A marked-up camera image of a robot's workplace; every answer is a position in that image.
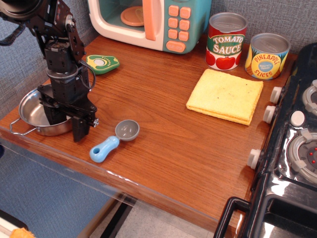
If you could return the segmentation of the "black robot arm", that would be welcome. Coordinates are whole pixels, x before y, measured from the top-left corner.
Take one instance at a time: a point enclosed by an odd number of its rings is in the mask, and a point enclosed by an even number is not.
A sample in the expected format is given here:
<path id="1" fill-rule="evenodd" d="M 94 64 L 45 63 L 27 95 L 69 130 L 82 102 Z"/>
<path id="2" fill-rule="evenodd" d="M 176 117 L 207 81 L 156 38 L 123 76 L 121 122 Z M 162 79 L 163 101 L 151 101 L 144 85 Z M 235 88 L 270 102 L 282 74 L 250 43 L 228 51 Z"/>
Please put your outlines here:
<path id="1" fill-rule="evenodd" d="M 0 16 L 18 25 L 2 46 L 10 46 L 25 28 L 37 38 L 50 79 L 49 85 L 38 86 L 38 102 L 49 125 L 70 120 L 73 140 L 79 142 L 99 120 L 97 107 L 88 99 L 95 86 L 88 76 L 92 67 L 82 60 L 85 44 L 70 8 L 61 0 L 2 0 Z"/>

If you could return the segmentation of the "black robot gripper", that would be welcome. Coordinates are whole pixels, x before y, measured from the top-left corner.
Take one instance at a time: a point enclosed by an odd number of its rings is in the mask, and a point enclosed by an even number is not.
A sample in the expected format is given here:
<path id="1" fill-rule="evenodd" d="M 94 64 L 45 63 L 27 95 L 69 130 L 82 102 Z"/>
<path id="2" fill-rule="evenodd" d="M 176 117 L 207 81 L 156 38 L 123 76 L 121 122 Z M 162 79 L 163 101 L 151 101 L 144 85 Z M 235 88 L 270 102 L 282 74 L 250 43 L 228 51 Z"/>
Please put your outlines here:
<path id="1" fill-rule="evenodd" d="M 69 73 L 47 71 L 50 84 L 40 85 L 40 101 L 50 125 L 60 124 L 70 117 L 74 142 L 79 142 L 89 133 L 89 127 L 96 127 L 99 119 L 97 107 L 88 99 L 92 89 L 88 69 L 75 67 Z"/>

